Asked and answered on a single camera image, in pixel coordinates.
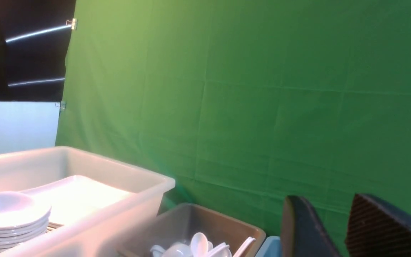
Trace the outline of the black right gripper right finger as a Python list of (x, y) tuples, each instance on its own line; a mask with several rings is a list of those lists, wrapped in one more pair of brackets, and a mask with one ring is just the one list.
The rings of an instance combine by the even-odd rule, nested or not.
[(351, 257), (411, 257), (411, 215), (372, 194), (355, 194), (345, 244)]

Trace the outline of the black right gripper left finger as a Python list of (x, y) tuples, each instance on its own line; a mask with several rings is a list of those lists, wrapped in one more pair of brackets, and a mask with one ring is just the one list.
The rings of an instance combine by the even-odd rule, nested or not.
[(340, 257), (315, 207), (302, 196), (288, 195), (281, 218), (282, 257)]

